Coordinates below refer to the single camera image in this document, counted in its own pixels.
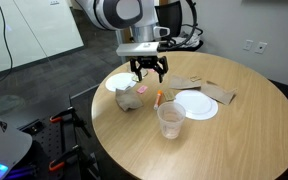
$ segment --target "chair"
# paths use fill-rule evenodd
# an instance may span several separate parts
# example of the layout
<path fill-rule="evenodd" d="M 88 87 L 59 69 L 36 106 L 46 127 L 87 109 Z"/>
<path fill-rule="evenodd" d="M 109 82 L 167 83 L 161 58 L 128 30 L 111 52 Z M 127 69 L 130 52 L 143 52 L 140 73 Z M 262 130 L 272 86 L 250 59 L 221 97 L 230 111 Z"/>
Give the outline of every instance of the chair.
<path fill-rule="evenodd" d="M 166 5 L 155 6 L 155 11 L 157 14 L 159 26 L 167 27 L 170 29 L 170 34 L 161 39 L 162 41 L 167 41 L 164 46 L 170 47 L 172 44 L 178 44 L 176 43 L 176 39 L 178 39 L 177 37 L 181 36 L 186 38 L 186 36 L 188 36 L 188 34 L 183 34 L 183 32 L 181 32 L 182 26 L 195 28 L 194 36 L 191 37 L 189 42 L 184 44 L 185 47 L 180 46 L 178 48 L 165 51 L 196 51 L 204 44 L 204 42 L 199 39 L 199 36 L 203 33 L 203 30 L 197 28 L 197 24 L 196 26 L 182 24 L 182 7 L 180 1 Z"/>

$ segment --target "black cable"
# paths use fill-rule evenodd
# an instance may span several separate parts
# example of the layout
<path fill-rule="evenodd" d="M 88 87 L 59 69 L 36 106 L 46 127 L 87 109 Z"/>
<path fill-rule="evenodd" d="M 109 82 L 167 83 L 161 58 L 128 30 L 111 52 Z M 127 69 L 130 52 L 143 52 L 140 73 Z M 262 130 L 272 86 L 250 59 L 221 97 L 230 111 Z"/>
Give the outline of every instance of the black cable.
<path fill-rule="evenodd" d="M 1 5 L 0 5 L 0 11 L 1 11 L 2 19 L 3 19 L 3 37 L 4 37 L 4 42 L 5 42 L 5 46 L 6 46 L 8 55 L 9 55 L 10 60 L 11 60 L 11 67 L 9 68 L 8 72 L 6 73 L 6 75 L 3 76 L 3 77 L 0 79 L 0 82 L 1 82 L 1 81 L 3 81 L 4 79 L 6 79 L 6 77 L 7 77 L 8 75 L 11 74 L 12 69 L 13 69 L 13 58 L 12 58 L 11 52 L 10 52 L 10 50 L 9 50 L 9 48 L 8 48 L 8 44 L 7 44 L 7 40 L 6 40 L 6 32 L 5 32 L 5 30 L 6 30 L 6 23 L 5 23 L 5 18 L 4 18 L 4 14 L 3 14 L 3 10 L 2 10 L 2 8 L 1 8 Z"/>
<path fill-rule="evenodd" d="M 195 9 L 195 4 L 192 2 L 192 0 L 186 0 L 186 2 L 188 3 L 188 5 L 191 8 L 192 17 L 193 17 L 193 25 L 192 26 L 195 27 L 195 26 L 197 26 L 197 13 L 196 13 L 196 9 Z M 180 46 L 184 45 L 185 43 L 187 43 L 191 39 L 191 37 L 194 34 L 194 31 L 195 31 L 195 28 L 192 28 L 191 33 L 187 36 L 187 38 L 183 42 L 181 42 L 179 44 L 175 44 L 172 47 L 158 47 L 157 51 L 171 51 L 171 50 L 174 50 L 176 48 L 179 48 Z"/>

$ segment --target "black chair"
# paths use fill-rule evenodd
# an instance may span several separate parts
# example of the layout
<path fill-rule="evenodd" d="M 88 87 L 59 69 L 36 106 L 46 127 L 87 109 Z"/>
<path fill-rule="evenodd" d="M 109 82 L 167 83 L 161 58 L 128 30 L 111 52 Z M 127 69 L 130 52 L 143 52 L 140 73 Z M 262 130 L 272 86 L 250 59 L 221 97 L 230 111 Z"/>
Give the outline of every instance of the black chair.
<path fill-rule="evenodd" d="M 189 24 L 182 24 L 182 7 L 181 7 L 180 1 L 176 1 L 174 3 L 170 3 L 170 4 L 166 4 L 166 5 L 155 6 L 155 11 L 157 14 L 159 26 L 167 27 L 170 29 L 170 34 L 168 36 L 161 38 L 162 41 L 167 42 L 166 44 L 162 45 L 162 47 L 166 46 L 166 48 L 163 48 L 165 50 L 159 50 L 159 51 L 196 51 L 204 44 L 203 41 L 197 40 L 194 43 L 194 46 L 192 46 L 192 45 L 190 45 L 188 47 L 180 46 L 180 47 L 175 48 L 175 49 L 166 50 L 167 47 L 171 47 L 172 44 L 176 44 L 176 41 L 173 38 L 179 37 L 181 35 L 182 26 L 188 26 L 191 28 L 195 28 L 194 33 L 197 33 L 198 36 L 203 34 L 203 30 L 200 28 L 197 28 L 197 23 L 196 23 L 196 26 L 192 26 Z"/>

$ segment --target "white wall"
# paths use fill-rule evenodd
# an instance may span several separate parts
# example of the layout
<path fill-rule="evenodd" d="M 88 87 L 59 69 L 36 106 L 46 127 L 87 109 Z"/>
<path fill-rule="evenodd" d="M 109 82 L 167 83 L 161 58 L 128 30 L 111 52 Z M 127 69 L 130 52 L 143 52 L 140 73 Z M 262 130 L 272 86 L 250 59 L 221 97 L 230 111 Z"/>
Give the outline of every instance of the white wall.
<path fill-rule="evenodd" d="M 69 7 L 72 7 L 72 1 L 71 1 L 71 0 L 66 0 L 66 2 L 67 2 L 67 5 L 68 5 Z"/>
<path fill-rule="evenodd" d="M 58 1 L 0 0 L 14 67 L 83 46 L 66 0 Z M 9 67 L 0 13 L 0 71 Z"/>
<path fill-rule="evenodd" d="M 242 63 L 265 77 L 288 85 L 288 0 L 193 0 L 204 30 L 201 52 Z M 183 8 L 188 8 L 181 0 Z M 184 22 L 191 14 L 184 11 Z M 250 51 L 245 40 L 253 40 Z M 267 42 L 263 54 L 254 53 Z"/>

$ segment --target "gray wall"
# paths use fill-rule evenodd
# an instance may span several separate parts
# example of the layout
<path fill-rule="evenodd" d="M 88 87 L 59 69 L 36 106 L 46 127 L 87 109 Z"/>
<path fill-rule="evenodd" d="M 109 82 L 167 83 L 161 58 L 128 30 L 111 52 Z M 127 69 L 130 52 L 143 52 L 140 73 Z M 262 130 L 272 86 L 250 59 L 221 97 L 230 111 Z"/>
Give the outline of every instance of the gray wall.
<path fill-rule="evenodd" d="M 288 85 L 288 0 L 193 0 L 204 30 L 201 52 L 242 63 L 265 77 Z M 185 0 L 184 22 L 191 23 Z M 250 51 L 244 42 L 253 40 Z M 254 53 L 259 42 L 263 54 Z"/>

